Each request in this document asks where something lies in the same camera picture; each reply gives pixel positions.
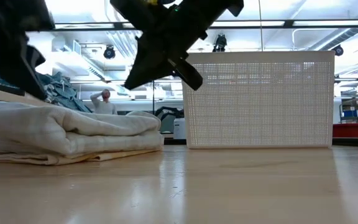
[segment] folded towel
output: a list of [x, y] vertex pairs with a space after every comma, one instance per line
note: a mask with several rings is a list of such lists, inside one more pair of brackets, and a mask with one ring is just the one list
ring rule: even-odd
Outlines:
[[[0, 101], [0, 158], [6, 162], [13, 153], [19, 156], [15, 159], [49, 156], [78, 162], [105, 152], [156, 151], [163, 145], [159, 129], [160, 120], [141, 111], [126, 116], [91, 114]], [[56, 159], [47, 164], [61, 164], [51, 161]]]

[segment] table surface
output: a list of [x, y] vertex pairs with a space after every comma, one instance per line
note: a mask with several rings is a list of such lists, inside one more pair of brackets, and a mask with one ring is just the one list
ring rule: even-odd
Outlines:
[[0, 223], [358, 223], [358, 148], [0, 164]]

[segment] white perforated panel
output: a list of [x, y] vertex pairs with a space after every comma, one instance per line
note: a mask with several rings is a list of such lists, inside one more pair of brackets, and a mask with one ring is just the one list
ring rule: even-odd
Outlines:
[[191, 54], [204, 77], [183, 84], [189, 148], [327, 147], [334, 52]]

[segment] ceiling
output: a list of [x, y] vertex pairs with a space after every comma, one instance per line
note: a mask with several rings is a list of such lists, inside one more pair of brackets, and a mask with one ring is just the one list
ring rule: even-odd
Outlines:
[[[111, 7], [109, 0], [46, 0], [56, 23], [75, 22], [116, 22], [125, 21]], [[246, 0], [244, 9], [238, 17], [226, 11], [218, 19], [223, 20], [267, 20], [267, 19], [358, 19], [358, 0]], [[227, 52], [271, 51], [271, 50], [318, 50], [316, 46], [325, 39], [334, 38], [338, 33], [348, 29], [224, 29], [208, 30], [206, 40], [198, 40], [189, 52], [212, 52], [215, 38], [223, 33], [227, 39]], [[81, 46], [81, 53], [102, 72], [113, 75], [116, 80], [126, 78], [128, 66], [133, 63], [136, 53], [134, 37], [141, 32], [124, 31], [64, 31], [53, 32], [66, 40], [76, 40]], [[107, 45], [114, 45], [116, 57], [108, 60], [103, 57]], [[358, 75], [358, 34], [341, 43], [344, 55], [336, 57], [336, 73], [339, 77]], [[82, 80], [74, 76], [72, 80]], [[357, 87], [358, 82], [342, 82], [338, 86], [346, 90]], [[95, 86], [83, 86], [85, 90], [94, 91]]]

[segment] person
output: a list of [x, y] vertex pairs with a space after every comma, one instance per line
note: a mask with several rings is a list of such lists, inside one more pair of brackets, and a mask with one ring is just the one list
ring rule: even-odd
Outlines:
[[91, 100], [97, 114], [117, 114], [116, 106], [109, 102], [110, 91], [103, 90], [101, 93], [91, 95]]

